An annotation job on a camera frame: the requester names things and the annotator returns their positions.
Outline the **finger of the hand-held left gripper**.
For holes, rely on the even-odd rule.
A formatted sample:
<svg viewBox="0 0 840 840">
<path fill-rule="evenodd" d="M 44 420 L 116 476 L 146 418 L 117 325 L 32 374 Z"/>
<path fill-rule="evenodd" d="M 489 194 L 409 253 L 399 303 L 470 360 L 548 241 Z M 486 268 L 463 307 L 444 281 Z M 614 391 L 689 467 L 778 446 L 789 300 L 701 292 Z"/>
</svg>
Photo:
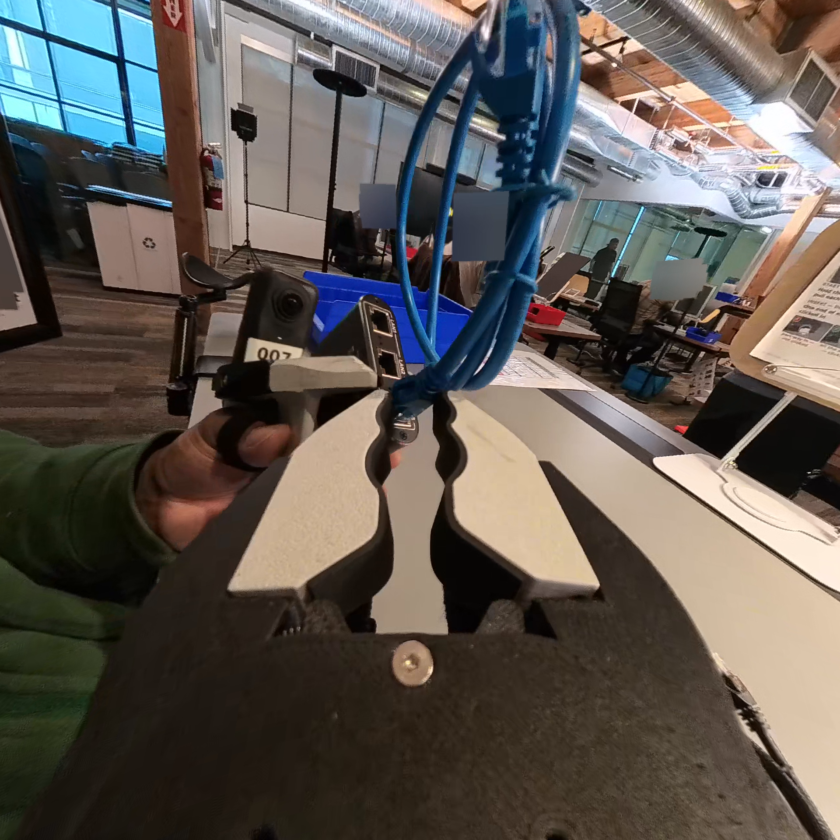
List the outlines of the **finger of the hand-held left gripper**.
<svg viewBox="0 0 840 840">
<path fill-rule="evenodd" d="M 377 373 L 355 356 L 302 356 L 279 360 L 269 368 L 271 393 L 369 392 L 378 388 Z"/>
</svg>

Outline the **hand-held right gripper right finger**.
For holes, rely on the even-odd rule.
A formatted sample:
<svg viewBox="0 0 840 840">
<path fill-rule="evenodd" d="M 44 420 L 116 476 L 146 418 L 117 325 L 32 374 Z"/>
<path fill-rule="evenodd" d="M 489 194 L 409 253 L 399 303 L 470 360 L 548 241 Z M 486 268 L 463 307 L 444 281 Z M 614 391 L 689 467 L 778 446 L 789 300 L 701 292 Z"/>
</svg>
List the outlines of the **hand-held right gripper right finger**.
<svg viewBox="0 0 840 840">
<path fill-rule="evenodd" d="M 537 456 L 462 395 L 433 411 L 444 483 L 430 535 L 449 621 L 483 621 L 494 602 L 591 602 L 601 585 Z"/>
</svg>

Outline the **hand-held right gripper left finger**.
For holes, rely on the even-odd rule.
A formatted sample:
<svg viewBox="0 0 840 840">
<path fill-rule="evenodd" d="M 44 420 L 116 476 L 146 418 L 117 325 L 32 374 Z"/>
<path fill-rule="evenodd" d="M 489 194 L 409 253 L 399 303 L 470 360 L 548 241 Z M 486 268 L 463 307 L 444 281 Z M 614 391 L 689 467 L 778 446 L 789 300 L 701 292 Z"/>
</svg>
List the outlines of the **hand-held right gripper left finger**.
<svg viewBox="0 0 840 840">
<path fill-rule="evenodd" d="M 389 581 L 394 544 L 390 394 L 378 388 L 314 430 L 289 457 L 235 569 L 233 596 L 328 601 L 344 615 Z"/>
</svg>

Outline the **black network adapter box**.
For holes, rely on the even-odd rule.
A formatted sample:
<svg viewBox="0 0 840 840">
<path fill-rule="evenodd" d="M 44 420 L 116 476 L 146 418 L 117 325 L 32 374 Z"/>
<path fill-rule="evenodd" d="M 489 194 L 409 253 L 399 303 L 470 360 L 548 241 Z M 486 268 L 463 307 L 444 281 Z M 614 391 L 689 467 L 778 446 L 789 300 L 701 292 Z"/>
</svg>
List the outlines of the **black network adapter box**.
<svg viewBox="0 0 840 840">
<path fill-rule="evenodd" d="M 364 295 L 323 336 L 313 354 L 353 356 L 370 367 L 386 389 L 407 375 L 396 316 L 383 299 L 374 295 Z"/>
</svg>

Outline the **blue plastic bin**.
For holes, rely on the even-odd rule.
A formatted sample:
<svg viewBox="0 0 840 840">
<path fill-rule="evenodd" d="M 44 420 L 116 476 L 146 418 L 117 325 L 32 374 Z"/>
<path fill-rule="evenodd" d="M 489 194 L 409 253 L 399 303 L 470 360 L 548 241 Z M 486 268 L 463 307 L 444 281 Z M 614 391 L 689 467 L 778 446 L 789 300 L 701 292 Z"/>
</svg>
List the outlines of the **blue plastic bin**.
<svg viewBox="0 0 840 840">
<path fill-rule="evenodd" d="M 311 341 L 320 344 L 364 295 L 382 299 L 393 311 L 405 362 L 423 364 L 424 352 L 417 342 L 398 283 L 306 270 L 303 278 L 318 289 L 318 306 L 312 323 Z M 472 314 L 471 310 L 444 296 L 438 297 L 436 352 L 442 356 L 455 341 Z"/>
</svg>

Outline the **printed paper sheet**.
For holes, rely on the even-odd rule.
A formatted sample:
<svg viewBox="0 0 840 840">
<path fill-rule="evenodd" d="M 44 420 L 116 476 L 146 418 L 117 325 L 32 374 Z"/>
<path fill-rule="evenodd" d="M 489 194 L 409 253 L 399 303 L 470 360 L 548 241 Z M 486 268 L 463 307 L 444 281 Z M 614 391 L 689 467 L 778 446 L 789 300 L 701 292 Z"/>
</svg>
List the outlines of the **printed paper sheet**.
<svg viewBox="0 0 840 840">
<path fill-rule="evenodd" d="M 576 374 L 528 349 L 515 350 L 490 385 L 543 391 L 593 392 L 596 390 L 593 385 Z"/>
</svg>

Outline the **white recycling cabinet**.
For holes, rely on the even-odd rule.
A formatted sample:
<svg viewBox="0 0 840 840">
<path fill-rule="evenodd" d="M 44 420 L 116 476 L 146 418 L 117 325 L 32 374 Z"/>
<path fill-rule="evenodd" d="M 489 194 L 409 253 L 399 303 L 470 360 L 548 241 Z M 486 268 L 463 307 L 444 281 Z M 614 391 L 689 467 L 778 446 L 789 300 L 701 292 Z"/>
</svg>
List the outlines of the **white recycling cabinet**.
<svg viewBox="0 0 840 840">
<path fill-rule="evenodd" d="M 182 293 L 172 202 L 90 185 L 85 198 L 105 288 Z"/>
</svg>

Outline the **light panel on tripod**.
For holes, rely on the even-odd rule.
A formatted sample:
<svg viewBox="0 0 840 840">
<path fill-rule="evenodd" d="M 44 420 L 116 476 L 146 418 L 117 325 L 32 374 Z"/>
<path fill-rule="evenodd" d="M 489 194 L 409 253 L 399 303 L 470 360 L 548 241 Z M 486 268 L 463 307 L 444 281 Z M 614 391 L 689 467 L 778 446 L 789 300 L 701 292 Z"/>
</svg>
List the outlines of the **light panel on tripod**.
<svg viewBox="0 0 840 840">
<path fill-rule="evenodd" d="M 230 128 L 242 142 L 243 146 L 243 195 L 245 212 L 245 236 L 241 245 L 235 246 L 228 263 L 236 256 L 243 256 L 245 264 L 251 268 L 262 268 L 261 261 L 252 245 L 250 237 L 250 202 L 249 202 L 249 146 L 256 141 L 258 119 L 255 111 L 244 103 L 239 103 L 230 110 Z"/>
</svg>

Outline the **black computer monitor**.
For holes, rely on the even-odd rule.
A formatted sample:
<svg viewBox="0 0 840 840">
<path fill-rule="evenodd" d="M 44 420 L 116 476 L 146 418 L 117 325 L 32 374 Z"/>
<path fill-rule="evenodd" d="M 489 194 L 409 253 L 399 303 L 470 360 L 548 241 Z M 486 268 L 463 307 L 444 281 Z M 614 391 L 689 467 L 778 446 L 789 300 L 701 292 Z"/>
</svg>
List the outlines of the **black computer monitor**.
<svg viewBox="0 0 840 840">
<path fill-rule="evenodd" d="M 407 244 L 408 237 L 416 237 L 425 240 L 428 236 L 434 235 L 438 219 L 438 210 L 440 200 L 443 197 L 443 188 L 445 185 L 445 170 L 442 167 L 433 165 L 432 169 L 415 167 L 413 169 L 413 178 L 410 185 L 410 190 L 407 198 L 407 210 L 405 213 L 405 235 L 406 235 L 406 263 L 410 262 L 413 256 L 416 255 L 418 248 L 409 255 L 409 245 Z M 465 175 L 457 174 L 455 178 L 455 192 L 454 197 L 458 194 L 483 194 L 489 193 L 489 190 L 483 188 L 475 183 L 475 180 L 469 179 Z M 445 235 L 444 254 L 450 253 L 451 243 L 453 238 L 453 211 L 450 213 L 447 229 Z"/>
</svg>

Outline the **teal floor crate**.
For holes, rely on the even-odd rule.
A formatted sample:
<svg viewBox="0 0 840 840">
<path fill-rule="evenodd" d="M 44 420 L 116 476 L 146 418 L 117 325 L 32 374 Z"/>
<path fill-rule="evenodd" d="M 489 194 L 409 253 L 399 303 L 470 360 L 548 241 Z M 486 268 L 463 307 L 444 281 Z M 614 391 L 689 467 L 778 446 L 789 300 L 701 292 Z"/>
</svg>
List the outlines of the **teal floor crate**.
<svg viewBox="0 0 840 840">
<path fill-rule="evenodd" d="M 673 381 L 674 376 L 652 362 L 631 364 L 619 387 L 634 400 L 647 402 L 656 398 Z"/>
</svg>

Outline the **instruction board on white stand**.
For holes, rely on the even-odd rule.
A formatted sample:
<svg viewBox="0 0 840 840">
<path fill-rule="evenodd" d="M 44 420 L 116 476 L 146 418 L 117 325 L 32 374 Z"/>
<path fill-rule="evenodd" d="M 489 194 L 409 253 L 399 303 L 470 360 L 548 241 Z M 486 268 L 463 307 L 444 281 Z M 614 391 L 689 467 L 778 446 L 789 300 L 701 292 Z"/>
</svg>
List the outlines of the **instruction board on white stand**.
<svg viewBox="0 0 840 840">
<path fill-rule="evenodd" d="M 839 350 L 825 340 L 839 324 L 838 270 L 835 221 L 783 273 L 731 344 L 738 372 L 780 388 L 780 400 L 721 458 L 654 459 L 658 472 L 835 595 L 838 527 L 747 476 L 737 458 L 798 396 L 838 411 Z"/>
</svg>

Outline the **black floor lamp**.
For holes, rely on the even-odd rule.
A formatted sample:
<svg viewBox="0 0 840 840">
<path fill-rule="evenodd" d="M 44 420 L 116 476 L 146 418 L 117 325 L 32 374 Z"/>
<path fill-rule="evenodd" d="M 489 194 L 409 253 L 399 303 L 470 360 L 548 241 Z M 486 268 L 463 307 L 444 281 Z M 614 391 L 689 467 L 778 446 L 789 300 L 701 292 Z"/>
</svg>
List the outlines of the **black floor lamp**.
<svg viewBox="0 0 840 840">
<path fill-rule="evenodd" d="M 338 172 L 343 100 L 346 97 L 364 98 L 366 96 L 366 88 L 358 80 L 330 68 L 317 68 L 312 72 L 312 75 L 321 87 L 334 93 L 327 211 L 325 215 L 321 261 L 321 273 L 326 273 L 329 268 L 330 241 L 333 229 L 334 195 Z"/>
</svg>

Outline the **grey board on stand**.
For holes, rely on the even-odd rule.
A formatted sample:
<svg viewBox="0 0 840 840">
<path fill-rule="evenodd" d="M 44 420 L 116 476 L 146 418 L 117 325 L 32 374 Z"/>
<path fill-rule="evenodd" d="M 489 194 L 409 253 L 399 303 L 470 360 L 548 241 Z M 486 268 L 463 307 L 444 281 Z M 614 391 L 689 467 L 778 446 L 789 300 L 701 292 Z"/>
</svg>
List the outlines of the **grey board on stand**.
<svg viewBox="0 0 840 840">
<path fill-rule="evenodd" d="M 551 301 L 590 261 L 591 258 L 587 255 L 572 252 L 559 254 L 539 276 L 535 296 Z"/>
</svg>

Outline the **wooden post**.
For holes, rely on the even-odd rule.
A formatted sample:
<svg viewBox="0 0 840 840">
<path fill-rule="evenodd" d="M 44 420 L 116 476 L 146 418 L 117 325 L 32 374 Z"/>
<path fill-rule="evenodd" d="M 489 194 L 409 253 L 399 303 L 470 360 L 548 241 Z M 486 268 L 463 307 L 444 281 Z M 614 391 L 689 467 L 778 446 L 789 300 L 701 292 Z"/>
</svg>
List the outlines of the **wooden post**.
<svg viewBox="0 0 840 840">
<path fill-rule="evenodd" d="M 163 23 L 160 1 L 152 1 L 150 8 L 177 255 L 187 253 L 208 263 L 207 211 L 198 164 L 203 138 L 193 2 L 185 1 L 185 33 Z"/>
</svg>

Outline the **silver ventilation duct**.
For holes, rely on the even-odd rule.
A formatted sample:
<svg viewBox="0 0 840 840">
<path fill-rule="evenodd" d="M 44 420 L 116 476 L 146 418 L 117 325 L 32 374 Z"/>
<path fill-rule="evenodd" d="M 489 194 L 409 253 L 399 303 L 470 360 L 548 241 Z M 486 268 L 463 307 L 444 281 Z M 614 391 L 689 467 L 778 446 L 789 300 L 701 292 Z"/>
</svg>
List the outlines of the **silver ventilation duct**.
<svg viewBox="0 0 840 840">
<path fill-rule="evenodd" d="M 263 13 L 432 83 L 476 26 L 467 12 L 433 1 L 266 1 Z M 655 130 L 616 102 L 580 83 L 570 147 L 588 151 L 633 180 L 661 170 L 650 149 Z"/>
<path fill-rule="evenodd" d="M 838 56 L 778 51 L 729 2 L 585 2 L 756 136 L 829 180 L 838 167 Z"/>
</svg>

